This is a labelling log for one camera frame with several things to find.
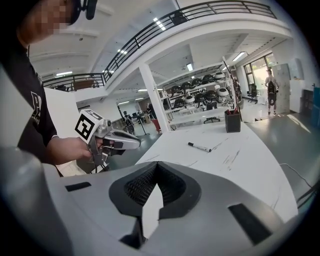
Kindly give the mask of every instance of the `window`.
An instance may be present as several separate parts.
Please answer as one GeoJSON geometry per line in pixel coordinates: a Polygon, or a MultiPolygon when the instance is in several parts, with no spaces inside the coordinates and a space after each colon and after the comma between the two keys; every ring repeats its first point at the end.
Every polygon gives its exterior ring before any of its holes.
{"type": "Polygon", "coordinates": [[[266,60],[266,63],[268,64],[268,67],[272,67],[277,64],[273,53],[265,56],[265,60],[266,60]]]}
{"type": "Polygon", "coordinates": [[[252,70],[258,70],[258,69],[263,69],[263,68],[267,68],[267,63],[265,61],[265,58],[259,58],[253,62],[251,62],[251,67],[252,70]]]}
{"type": "Polygon", "coordinates": [[[246,79],[248,80],[249,85],[254,85],[255,80],[254,80],[254,75],[252,73],[246,75],[246,79]]]}
{"type": "Polygon", "coordinates": [[[246,74],[247,74],[247,73],[251,73],[251,67],[250,67],[250,64],[245,65],[245,66],[244,66],[244,69],[245,69],[245,73],[246,73],[246,74]]]}
{"type": "Polygon", "coordinates": [[[245,65],[244,70],[248,85],[255,85],[258,90],[263,89],[268,76],[267,70],[276,64],[274,54],[270,53],[245,65]]]}

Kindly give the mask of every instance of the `black marker pen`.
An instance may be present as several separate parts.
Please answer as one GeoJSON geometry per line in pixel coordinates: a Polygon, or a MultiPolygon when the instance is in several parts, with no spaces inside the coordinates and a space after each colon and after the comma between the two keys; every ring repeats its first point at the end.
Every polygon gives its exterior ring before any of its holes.
{"type": "Polygon", "coordinates": [[[200,145],[196,145],[196,144],[191,143],[191,142],[188,142],[188,145],[191,146],[191,147],[200,149],[200,150],[207,151],[207,152],[211,152],[212,151],[210,148],[207,148],[207,147],[204,147],[204,146],[200,146],[200,145]]]}

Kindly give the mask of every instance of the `hand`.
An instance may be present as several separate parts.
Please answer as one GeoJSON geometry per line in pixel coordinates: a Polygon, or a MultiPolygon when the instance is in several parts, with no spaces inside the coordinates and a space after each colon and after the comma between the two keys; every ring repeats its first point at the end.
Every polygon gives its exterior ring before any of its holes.
{"type": "MultiPolygon", "coordinates": [[[[99,148],[103,144],[103,140],[101,138],[97,139],[96,144],[99,148]]],[[[87,144],[79,137],[54,137],[49,141],[46,149],[56,165],[91,157],[87,144]]]]}

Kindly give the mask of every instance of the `black glass railing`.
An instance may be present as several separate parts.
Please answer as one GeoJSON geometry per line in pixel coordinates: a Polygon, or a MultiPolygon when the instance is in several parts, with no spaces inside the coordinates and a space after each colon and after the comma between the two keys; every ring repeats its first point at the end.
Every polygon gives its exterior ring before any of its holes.
{"type": "Polygon", "coordinates": [[[103,73],[72,74],[42,81],[43,87],[64,92],[103,87],[105,83],[103,73]]]}
{"type": "Polygon", "coordinates": [[[104,69],[104,78],[107,82],[114,72],[128,59],[132,54],[138,51],[143,45],[161,33],[183,24],[185,22],[219,14],[242,13],[263,15],[276,19],[270,7],[265,4],[250,1],[209,1],[193,4],[178,10],[175,10],[163,17],[160,17],[132,37],[119,52],[114,56],[108,66],[104,69]]]}

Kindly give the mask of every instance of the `white pillar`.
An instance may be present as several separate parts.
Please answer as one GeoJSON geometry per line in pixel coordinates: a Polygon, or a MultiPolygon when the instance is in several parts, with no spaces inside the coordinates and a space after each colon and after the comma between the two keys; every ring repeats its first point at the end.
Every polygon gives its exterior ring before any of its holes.
{"type": "Polygon", "coordinates": [[[143,63],[139,66],[142,79],[149,94],[156,118],[158,119],[162,133],[169,132],[169,124],[165,115],[164,106],[161,104],[160,96],[157,90],[157,84],[152,76],[149,65],[143,63]]]}
{"type": "MultiPolygon", "coordinates": [[[[227,64],[225,56],[222,56],[222,59],[223,59],[224,63],[227,64]]],[[[227,70],[227,74],[228,74],[228,78],[231,79],[231,75],[229,74],[228,70],[227,70]]],[[[236,109],[237,104],[236,104],[236,92],[235,92],[235,87],[234,87],[234,81],[231,80],[230,84],[231,84],[232,98],[233,98],[233,102],[234,102],[234,109],[236,109]]]]}

